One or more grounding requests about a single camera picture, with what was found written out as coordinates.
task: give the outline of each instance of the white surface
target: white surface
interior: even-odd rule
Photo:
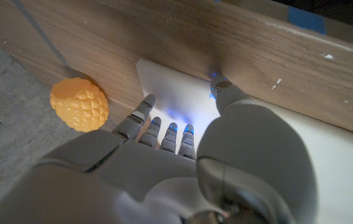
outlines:
[[[143,59],[137,63],[137,71],[144,95],[156,96],[150,117],[162,119],[159,140],[167,126],[176,122],[178,150],[183,128],[191,123],[197,147],[208,124],[219,116],[215,100],[209,97],[209,82]],[[282,117],[304,140],[318,181],[318,223],[353,223],[353,134],[285,108],[254,101]]]

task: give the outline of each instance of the wooden panel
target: wooden panel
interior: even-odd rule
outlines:
[[[353,130],[348,42],[224,2],[22,2],[73,69],[120,105],[119,115],[143,97],[135,62],[145,57],[205,79],[222,70],[252,96]]]
[[[34,69],[29,70],[47,86],[52,86],[54,79],[71,77],[21,12],[12,2],[6,0],[0,0],[0,47],[23,66],[29,63],[38,68],[56,71],[50,75]]]

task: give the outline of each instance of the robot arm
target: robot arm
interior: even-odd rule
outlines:
[[[316,182],[299,135],[224,76],[211,91],[221,116],[197,156],[190,124],[178,155],[175,123],[154,149],[158,117],[134,141],[149,95],[111,133],[41,158],[0,202],[0,223],[313,223]]]

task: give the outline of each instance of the orange textured ball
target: orange textured ball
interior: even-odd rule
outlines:
[[[52,87],[51,107],[76,131],[89,132],[100,128],[109,116],[108,100],[88,80],[64,79]]]

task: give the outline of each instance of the concrete floor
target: concrete floor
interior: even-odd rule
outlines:
[[[80,135],[56,116],[49,94],[0,48],[0,199],[38,158]]]

